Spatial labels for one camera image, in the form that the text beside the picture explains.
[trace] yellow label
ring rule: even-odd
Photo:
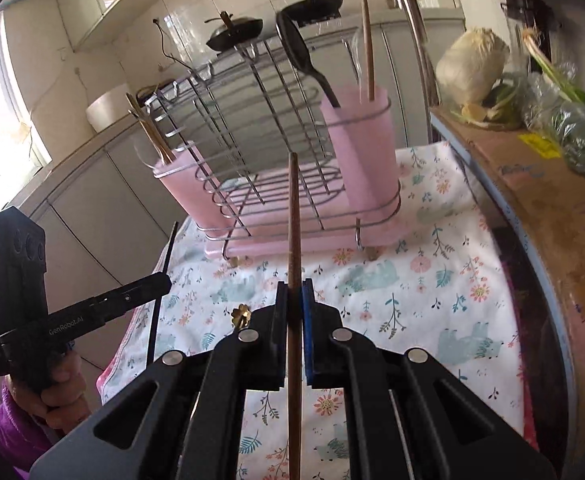
[[[520,134],[519,138],[543,158],[559,158],[561,156],[557,147],[539,134]]]

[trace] purple sleeve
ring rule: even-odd
[[[32,464],[52,444],[34,420],[15,404],[6,384],[1,389],[0,452],[24,478]]]

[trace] floral tablecloth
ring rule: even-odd
[[[378,248],[374,261],[352,250],[304,254],[303,277],[313,279],[318,300],[339,309],[345,326],[380,348],[427,349],[523,433],[517,324],[485,218],[447,142],[398,150],[397,163],[409,235]],[[161,306],[156,357],[212,349],[232,332],[230,312],[239,303],[274,303],[286,269],[286,255],[244,258],[236,268],[207,260],[204,235],[186,221],[170,262],[173,288]],[[99,378],[102,402],[143,372],[151,308],[137,309]],[[302,478],[349,478],[348,456],[343,392],[306,387]],[[287,475],[287,393],[248,392],[237,479]]]

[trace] pink utensil holder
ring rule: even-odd
[[[349,205],[362,221],[383,221],[399,202],[395,130],[387,91],[375,87],[373,102],[361,102],[359,88],[337,89],[336,95],[341,108],[333,108],[324,97],[321,112]]]
[[[159,162],[154,167],[154,174],[175,200],[186,210],[200,229],[205,230],[209,237],[223,237],[228,234],[235,223],[233,218],[227,218],[226,215],[233,215],[232,206],[219,206],[216,202],[222,203],[225,197],[220,191],[212,191],[219,188],[219,181],[211,177],[205,183],[200,179],[204,178],[204,172],[212,175],[210,168],[205,162],[199,150],[194,146],[186,148],[183,152],[176,155],[176,160],[165,166]]]

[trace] chopstick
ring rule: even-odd
[[[288,157],[288,457],[290,480],[301,477],[301,218],[299,162]]]
[[[374,56],[372,53],[372,32],[370,30],[370,9],[368,0],[361,0],[363,16],[363,48],[366,54],[366,72],[368,76],[368,101],[374,101]]]
[[[157,150],[157,153],[159,153],[161,162],[165,166],[171,162],[174,162],[176,160],[175,154],[161,136],[161,133],[157,129],[157,125],[153,122],[152,118],[147,117],[146,112],[144,112],[139,106],[137,99],[135,99],[131,94],[127,93],[126,97],[128,98],[128,104],[132,107],[134,115],[141,123],[141,127],[146,132],[148,139],[150,139],[150,142]]]

